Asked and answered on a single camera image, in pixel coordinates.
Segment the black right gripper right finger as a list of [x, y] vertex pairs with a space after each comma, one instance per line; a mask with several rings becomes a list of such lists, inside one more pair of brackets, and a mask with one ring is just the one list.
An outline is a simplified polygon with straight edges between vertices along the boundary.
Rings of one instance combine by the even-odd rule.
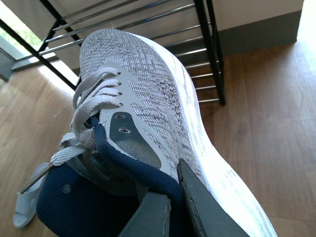
[[179, 160], [177, 171], [194, 236], [247, 236], [247, 233], [220, 206], [183, 159]]

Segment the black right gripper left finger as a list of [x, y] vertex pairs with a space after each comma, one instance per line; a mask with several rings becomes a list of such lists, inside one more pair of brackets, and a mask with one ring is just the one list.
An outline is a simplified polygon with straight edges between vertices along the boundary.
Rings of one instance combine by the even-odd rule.
[[147, 192], [120, 237], [168, 237], [171, 204], [163, 194]]

